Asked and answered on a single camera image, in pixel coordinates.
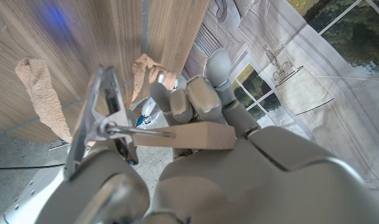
robotic arm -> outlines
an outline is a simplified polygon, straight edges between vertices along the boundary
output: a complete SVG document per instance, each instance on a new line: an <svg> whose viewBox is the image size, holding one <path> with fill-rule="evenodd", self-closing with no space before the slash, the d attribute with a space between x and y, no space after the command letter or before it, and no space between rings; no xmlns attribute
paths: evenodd
<svg viewBox="0 0 379 224"><path fill-rule="evenodd" d="M261 129L235 98L230 67L227 52L218 50L208 61L207 79L194 77L186 90L170 93L160 83L151 85L151 97L170 126L226 123L235 128L237 141L232 150L175 149L177 159L159 177L146 216L149 193L130 166L138 163L131 135L172 133L133 128L136 119L122 106L113 69L101 68L76 127L64 178L35 222L379 223L378 204L346 163L282 128ZM101 89L109 116L94 112Z"/></svg>

